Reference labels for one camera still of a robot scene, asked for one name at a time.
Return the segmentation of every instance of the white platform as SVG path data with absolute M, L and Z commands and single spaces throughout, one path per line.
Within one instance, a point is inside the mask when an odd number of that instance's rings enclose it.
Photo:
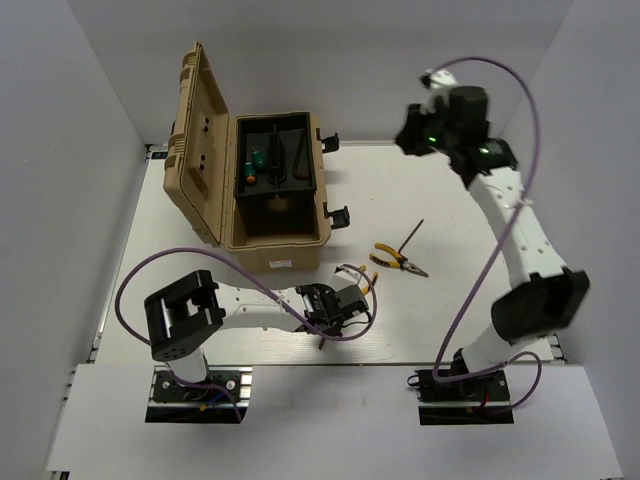
M 621 476 L 582 367 L 551 366 L 513 425 L 420 426 L 410 367 L 254 369 L 241 425 L 145 424 L 151 365 L 81 365 L 48 469 L 73 480 L 599 480 Z M 532 366 L 507 368 L 512 395 Z
M 336 230 L 323 250 L 317 272 L 272 273 L 263 280 L 283 288 L 328 278 L 337 263 L 375 265 L 368 260 L 375 242 L 398 248 L 417 222 L 421 229 L 404 250 L 427 271 L 427 279 L 378 269 L 380 309 L 376 325 L 354 342 L 332 343 L 318 351 L 318 339 L 279 331 L 219 332 L 206 344 L 212 364 L 417 364 L 433 362 L 442 337 L 495 245 L 480 208 L 450 169 L 446 157 L 406 157 L 395 146 L 345 146 L 325 157 L 329 209 L 348 205 L 351 226 Z M 202 246 L 179 210 L 162 190 L 163 161 L 151 160 L 135 213 L 118 285 L 130 269 L 158 250 Z M 205 268 L 214 280 L 249 286 L 220 264 L 195 255 L 174 255 L 144 269 L 125 292 L 123 312 L 147 334 L 144 299 L 193 270 Z M 509 289 L 500 259 L 453 338 L 453 352 L 472 341 L 489 323 L 491 304 Z M 351 327 L 355 331 L 360 326 Z M 546 340 L 533 348 L 552 354 Z M 110 306 L 98 364 L 152 363 L 148 347 L 130 337 Z

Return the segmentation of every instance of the tan toolbox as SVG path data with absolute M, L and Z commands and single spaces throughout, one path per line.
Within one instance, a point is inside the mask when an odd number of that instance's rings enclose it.
M 319 132 L 311 112 L 230 121 L 202 45 L 196 43 L 180 73 L 164 190 L 203 242 L 226 247 L 251 272 L 318 268 L 331 229 L 349 224 L 346 207 L 327 212 Z M 332 149 L 337 149 L 337 135 Z M 269 169 L 257 173 L 257 183 L 249 186 L 244 164 L 254 151 L 268 158 Z

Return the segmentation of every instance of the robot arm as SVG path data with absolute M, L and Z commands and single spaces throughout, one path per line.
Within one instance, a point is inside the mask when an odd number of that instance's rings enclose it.
M 409 106 L 396 143 L 407 155 L 447 155 L 498 238 L 520 201 L 522 179 L 507 142 L 488 136 L 488 96 L 480 87 L 459 86 L 446 70 L 421 80 L 427 97 Z M 567 327 L 589 289 L 587 275 L 572 272 L 553 249 L 531 205 L 523 206 L 503 254 L 512 290 L 494 302 L 491 325 L 456 354 L 454 363 L 463 364 L 457 373 L 506 362 L 538 337 Z
M 216 283 L 211 272 L 195 271 L 145 300 L 151 355 L 167 363 L 182 380 L 206 382 L 209 370 L 201 345 L 219 330 L 260 327 L 310 333 L 284 310 L 284 303 L 304 312 L 312 326 L 339 336 L 347 320 L 368 315 L 359 280 L 357 274 L 336 269 L 328 285 L 279 290 L 280 300 L 275 303 L 258 290 Z

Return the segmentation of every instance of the white enclosure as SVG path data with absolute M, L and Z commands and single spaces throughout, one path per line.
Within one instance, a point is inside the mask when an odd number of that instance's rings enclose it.
M 233 114 L 310 109 L 343 140 L 390 140 L 422 98 L 417 76 L 441 61 L 478 54 L 518 70 L 542 118 L 536 213 L 592 280 L 562 345 L 625 478 L 640 478 L 639 23 L 631 0 L 3 2 L 0 477 L 41 477 L 71 371 L 106 316 L 144 144 L 167 141 L 198 40 Z M 527 166 L 515 82 L 478 64 L 454 73 L 488 89 L 494 135 Z

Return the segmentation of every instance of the black tool tray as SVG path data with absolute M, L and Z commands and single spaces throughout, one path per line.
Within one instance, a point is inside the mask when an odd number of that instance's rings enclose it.
M 268 200 L 316 191 L 308 113 L 240 118 L 237 138 L 236 198 Z M 267 160 L 267 171 L 256 171 L 257 182 L 248 185 L 244 164 L 251 162 L 254 149 Z

